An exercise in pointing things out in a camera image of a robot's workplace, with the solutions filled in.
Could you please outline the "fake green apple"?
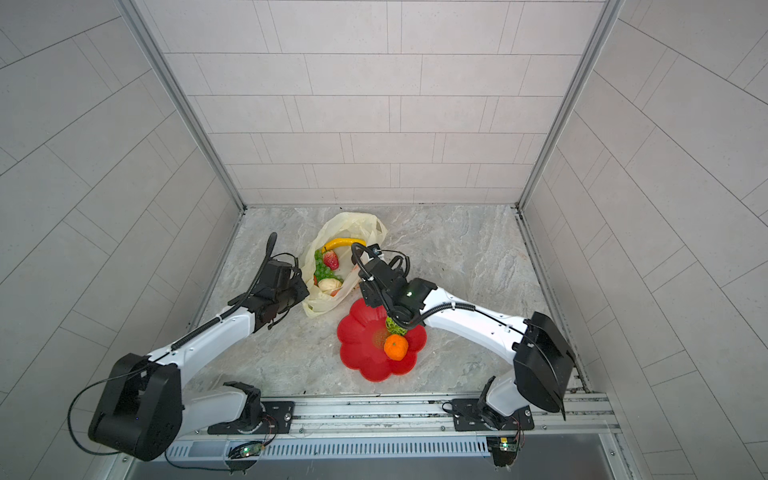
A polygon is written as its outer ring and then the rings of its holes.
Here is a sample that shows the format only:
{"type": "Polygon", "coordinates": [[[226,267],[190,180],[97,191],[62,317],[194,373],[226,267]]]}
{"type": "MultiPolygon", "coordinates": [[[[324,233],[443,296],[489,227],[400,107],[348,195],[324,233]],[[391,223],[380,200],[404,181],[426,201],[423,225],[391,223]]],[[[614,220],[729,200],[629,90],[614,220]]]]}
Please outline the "fake green apple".
{"type": "Polygon", "coordinates": [[[392,318],[390,318],[390,317],[386,318],[385,324],[386,324],[386,328],[387,328],[388,332],[391,335],[405,336],[407,334],[407,332],[408,332],[407,329],[404,329],[404,328],[400,327],[399,325],[397,325],[396,322],[392,318]]]}

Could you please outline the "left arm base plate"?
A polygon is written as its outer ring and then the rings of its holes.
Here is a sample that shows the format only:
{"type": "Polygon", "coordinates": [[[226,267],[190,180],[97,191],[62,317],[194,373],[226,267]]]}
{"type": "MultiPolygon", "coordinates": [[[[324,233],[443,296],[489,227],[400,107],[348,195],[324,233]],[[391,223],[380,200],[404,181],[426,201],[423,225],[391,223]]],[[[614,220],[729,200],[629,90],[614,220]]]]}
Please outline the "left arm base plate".
{"type": "Polygon", "coordinates": [[[239,418],[207,428],[209,435],[278,435],[290,431],[295,403],[262,401],[259,407],[247,405],[239,418]]]}

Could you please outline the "fake orange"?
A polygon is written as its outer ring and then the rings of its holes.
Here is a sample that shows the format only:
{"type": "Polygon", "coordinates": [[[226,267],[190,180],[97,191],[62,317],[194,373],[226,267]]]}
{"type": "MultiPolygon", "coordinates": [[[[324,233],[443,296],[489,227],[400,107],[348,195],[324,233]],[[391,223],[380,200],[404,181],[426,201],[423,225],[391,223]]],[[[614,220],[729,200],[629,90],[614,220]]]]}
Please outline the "fake orange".
{"type": "Polygon", "coordinates": [[[404,336],[391,334],[386,338],[383,350],[390,360],[402,361],[408,353],[409,343],[404,336]]]}

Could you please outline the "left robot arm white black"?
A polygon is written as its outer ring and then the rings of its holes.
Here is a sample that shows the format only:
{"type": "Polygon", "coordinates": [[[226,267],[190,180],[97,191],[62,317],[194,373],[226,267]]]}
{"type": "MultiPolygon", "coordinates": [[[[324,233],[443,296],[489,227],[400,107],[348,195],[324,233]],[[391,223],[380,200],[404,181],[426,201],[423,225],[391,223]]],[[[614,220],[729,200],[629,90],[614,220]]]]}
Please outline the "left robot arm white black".
{"type": "Polygon", "coordinates": [[[212,393],[186,397],[185,385],[206,365],[263,327],[274,326],[309,294],[296,261],[267,257],[250,287],[213,319],[146,355],[116,361],[88,427],[88,438],[139,460],[158,458],[178,437],[221,427],[227,433],[270,432],[260,390],[229,381],[212,393]]]}

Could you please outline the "cream plastic shopping bag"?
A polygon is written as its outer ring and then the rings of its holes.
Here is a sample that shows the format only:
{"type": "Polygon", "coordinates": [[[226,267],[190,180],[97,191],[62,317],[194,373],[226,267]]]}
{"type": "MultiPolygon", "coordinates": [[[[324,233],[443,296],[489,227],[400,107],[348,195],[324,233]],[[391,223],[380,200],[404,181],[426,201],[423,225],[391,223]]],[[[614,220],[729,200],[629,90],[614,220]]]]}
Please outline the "cream plastic shopping bag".
{"type": "Polygon", "coordinates": [[[357,287],[359,267],[352,260],[351,246],[379,244],[386,235],[384,224],[369,213],[342,212],[325,223],[299,257],[309,291],[302,308],[309,318],[330,312],[357,287]]]}

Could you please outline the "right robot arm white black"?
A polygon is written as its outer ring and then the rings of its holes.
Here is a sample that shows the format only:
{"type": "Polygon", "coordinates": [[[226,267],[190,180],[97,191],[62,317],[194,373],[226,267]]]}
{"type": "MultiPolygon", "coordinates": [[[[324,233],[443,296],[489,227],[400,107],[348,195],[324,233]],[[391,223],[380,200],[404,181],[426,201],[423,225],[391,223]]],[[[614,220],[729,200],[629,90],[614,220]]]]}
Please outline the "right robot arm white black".
{"type": "Polygon", "coordinates": [[[372,259],[359,271],[363,299],[382,307],[403,329],[446,330],[489,350],[511,370],[490,380],[478,400],[488,420],[537,407],[565,413],[564,396],[575,354],[554,321],[535,312],[512,316],[464,301],[431,281],[409,280],[395,262],[372,259]]]}

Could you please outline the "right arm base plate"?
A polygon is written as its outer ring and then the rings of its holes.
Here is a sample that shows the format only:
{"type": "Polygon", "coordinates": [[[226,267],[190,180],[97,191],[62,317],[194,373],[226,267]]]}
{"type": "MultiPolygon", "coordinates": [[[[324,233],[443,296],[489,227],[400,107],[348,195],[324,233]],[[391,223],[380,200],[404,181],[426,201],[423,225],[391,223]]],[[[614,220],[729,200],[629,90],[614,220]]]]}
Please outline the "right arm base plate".
{"type": "Polygon", "coordinates": [[[457,432],[505,431],[516,433],[535,428],[533,415],[528,407],[516,410],[510,416],[502,416],[475,398],[455,398],[442,404],[453,420],[457,432]]]}

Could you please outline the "red flower-shaped plate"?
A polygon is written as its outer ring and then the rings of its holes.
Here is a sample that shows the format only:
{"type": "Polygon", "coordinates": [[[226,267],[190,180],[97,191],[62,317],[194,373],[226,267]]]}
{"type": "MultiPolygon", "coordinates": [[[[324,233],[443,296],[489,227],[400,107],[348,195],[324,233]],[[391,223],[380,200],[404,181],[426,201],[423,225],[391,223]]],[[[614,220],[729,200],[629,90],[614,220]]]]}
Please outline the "red flower-shaped plate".
{"type": "Polygon", "coordinates": [[[385,324],[387,317],[383,307],[374,309],[363,299],[358,299],[337,327],[342,363],[359,371],[370,382],[382,382],[392,375],[411,372],[428,340],[424,327],[408,330],[404,336],[409,343],[406,357],[402,361],[390,360],[383,350],[386,338],[391,335],[385,324]]]}

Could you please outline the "fake beige fruit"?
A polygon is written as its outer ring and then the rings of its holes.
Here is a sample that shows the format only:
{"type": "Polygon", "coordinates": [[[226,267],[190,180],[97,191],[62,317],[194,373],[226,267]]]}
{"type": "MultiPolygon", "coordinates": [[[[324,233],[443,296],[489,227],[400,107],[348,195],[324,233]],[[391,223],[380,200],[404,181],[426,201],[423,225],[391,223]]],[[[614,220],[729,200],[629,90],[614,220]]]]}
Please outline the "fake beige fruit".
{"type": "Polygon", "coordinates": [[[335,296],[342,288],[343,282],[337,278],[324,278],[318,281],[317,286],[323,294],[335,296]]]}

